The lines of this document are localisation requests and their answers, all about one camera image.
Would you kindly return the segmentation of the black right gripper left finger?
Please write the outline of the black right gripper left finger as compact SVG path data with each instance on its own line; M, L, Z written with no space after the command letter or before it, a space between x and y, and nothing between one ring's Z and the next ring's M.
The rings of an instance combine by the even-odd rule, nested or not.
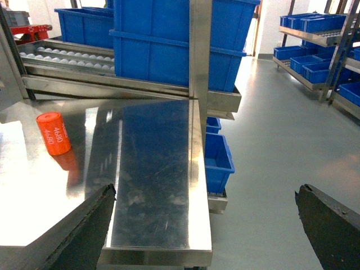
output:
M116 191L107 184L1 264L1 269L96 269Z

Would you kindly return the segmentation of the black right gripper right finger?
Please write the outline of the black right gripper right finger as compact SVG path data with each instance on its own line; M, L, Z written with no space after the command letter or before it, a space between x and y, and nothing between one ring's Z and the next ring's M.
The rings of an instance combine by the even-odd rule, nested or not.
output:
M323 269L359 269L359 214L316 187L295 193L304 232Z

